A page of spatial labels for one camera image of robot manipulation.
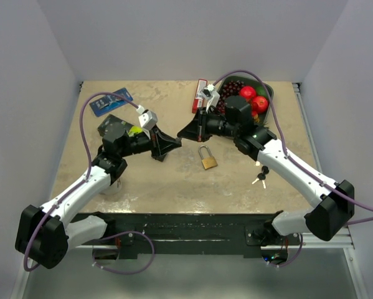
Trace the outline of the brass padlock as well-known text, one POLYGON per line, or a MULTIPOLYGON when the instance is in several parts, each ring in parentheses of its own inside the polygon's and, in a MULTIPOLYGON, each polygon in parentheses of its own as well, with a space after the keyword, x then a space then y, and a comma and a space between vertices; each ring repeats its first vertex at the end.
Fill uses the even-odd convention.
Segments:
POLYGON ((199 156, 201 158, 202 166, 205 170, 212 169, 218 166, 216 159, 212 155, 210 148, 206 145, 201 145, 198 149, 199 156), (208 156, 204 157, 202 150, 206 150, 208 156))

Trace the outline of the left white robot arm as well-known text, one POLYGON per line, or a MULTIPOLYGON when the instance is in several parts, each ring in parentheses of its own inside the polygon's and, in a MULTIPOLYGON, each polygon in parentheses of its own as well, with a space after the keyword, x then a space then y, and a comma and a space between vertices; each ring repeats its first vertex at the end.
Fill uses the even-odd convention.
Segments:
POLYGON ((181 146, 180 138, 165 134, 157 126, 148 134, 129 136, 122 123, 108 125, 98 154, 87 170, 55 198, 22 211, 15 248, 24 255, 25 270, 32 270, 29 259, 51 269, 69 250, 86 242, 112 243, 116 237, 115 224, 103 213, 95 212, 77 222, 73 218, 97 194, 118 188, 127 156, 150 152, 153 158, 160 158, 181 146))

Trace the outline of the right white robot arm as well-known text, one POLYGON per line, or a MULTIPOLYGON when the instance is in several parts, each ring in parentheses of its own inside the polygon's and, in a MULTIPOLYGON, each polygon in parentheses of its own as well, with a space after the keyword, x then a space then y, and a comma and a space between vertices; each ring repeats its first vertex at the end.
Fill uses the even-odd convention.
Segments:
POLYGON ((354 186, 346 180, 337 183, 283 149, 273 132, 255 124, 252 107, 241 96, 226 99, 223 115, 198 109, 177 135, 196 142, 205 142, 213 135, 231 138, 241 153, 276 172, 308 201, 310 210, 276 212, 254 229, 252 237, 261 245, 277 245, 287 235, 305 232, 329 241, 354 215, 353 204, 343 199, 354 195, 354 186))

